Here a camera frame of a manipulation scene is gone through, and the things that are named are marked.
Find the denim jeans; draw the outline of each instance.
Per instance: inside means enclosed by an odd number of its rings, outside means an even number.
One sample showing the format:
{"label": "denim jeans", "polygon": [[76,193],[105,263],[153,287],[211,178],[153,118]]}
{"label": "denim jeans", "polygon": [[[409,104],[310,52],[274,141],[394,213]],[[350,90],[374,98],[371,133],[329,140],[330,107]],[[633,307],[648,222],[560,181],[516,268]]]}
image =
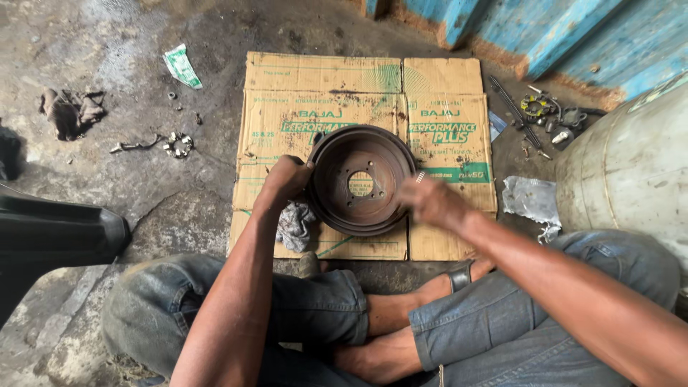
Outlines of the denim jeans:
{"label": "denim jeans", "polygon": [[[677,259],[653,239],[623,231],[586,231],[551,248],[583,260],[669,310],[679,287]],[[223,265],[205,255],[177,255],[126,272],[103,310],[111,354],[169,378],[189,326]],[[301,280],[275,274],[259,386],[370,386],[279,342],[362,344],[367,306],[350,271]],[[580,346],[500,272],[409,313],[425,370],[444,366],[449,386],[629,386]],[[439,386],[439,375],[425,386]]]}

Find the dirty floor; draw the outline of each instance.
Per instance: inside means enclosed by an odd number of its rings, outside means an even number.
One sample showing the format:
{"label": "dirty floor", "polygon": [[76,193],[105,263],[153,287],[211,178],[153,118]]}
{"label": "dirty floor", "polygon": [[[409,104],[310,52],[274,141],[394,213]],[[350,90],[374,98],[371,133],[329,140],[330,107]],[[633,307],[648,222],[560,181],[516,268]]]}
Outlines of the dirty floor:
{"label": "dirty floor", "polygon": [[[297,54],[470,57],[397,20],[373,22],[344,0],[0,0],[0,117],[22,140],[21,176],[9,185],[42,198],[106,207],[127,218],[134,238],[117,264],[59,269],[41,278],[0,331],[0,385],[119,386],[99,337],[103,299],[126,267],[172,253],[224,255],[231,225],[235,156],[248,50]],[[174,80],[162,53],[185,43],[204,89]],[[482,62],[514,96],[527,92],[510,72]],[[85,138],[57,141],[37,112],[43,86],[104,90],[109,112]],[[593,101],[547,82],[540,88],[570,104]],[[489,106],[506,108],[488,87]],[[178,95],[170,101],[169,92]],[[196,125],[193,112],[203,118]],[[154,133],[191,135],[184,160],[159,148],[109,154],[117,142]],[[541,138],[544,131],[536,129]],[[509,175],[553,179],[542,157],[524,160],[522,134],[508,127],[493,143],[501,201]],[[557,152],[546,145],[546,151]],[[517,216],[499,221],[530,236],[539,226]],[[416,288],[447,264],[331,262],[364,290]],[[278,261],[290,272],[293,261]]]}

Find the rusty metal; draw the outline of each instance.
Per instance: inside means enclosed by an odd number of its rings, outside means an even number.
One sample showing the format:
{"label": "rusty metal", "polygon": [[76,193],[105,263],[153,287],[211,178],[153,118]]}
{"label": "rusty metal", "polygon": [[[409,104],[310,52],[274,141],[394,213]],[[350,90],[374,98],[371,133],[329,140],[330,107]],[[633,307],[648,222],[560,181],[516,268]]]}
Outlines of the rusty metal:
{"label": "rusty metal", "polygon": [[[315,170],[305,196],[316,216],[337,231],[373,236],[404,218],[395,198],[416,172],[411,150],[399,137],[370,125],[343,127],[325,135],[308,158]],[[371,191],[353,193],[350,179],[365,172]]]}

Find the rag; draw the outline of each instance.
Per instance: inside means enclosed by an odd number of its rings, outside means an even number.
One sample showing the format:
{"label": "rag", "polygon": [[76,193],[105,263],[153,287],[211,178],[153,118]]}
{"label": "rag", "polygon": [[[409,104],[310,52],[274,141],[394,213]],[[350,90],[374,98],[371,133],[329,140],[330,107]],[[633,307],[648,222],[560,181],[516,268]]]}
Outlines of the rag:
{"label": "rag", "polygon": [[275,241],[282,242],[284,247],[302,253],[310,241],[310,226],[315,214],[306,203],[290,201],[279,214]]}
{"label": "rag", "polygon": [[47,121],[55,128],[58,140],[76,140],[80,134],[86,132],[94,123],[106,114],[100,106],[104,92],[74,93],[71,90],[61,90],[59,93],[48,87],[43,88],[39,112],[47,116]]}

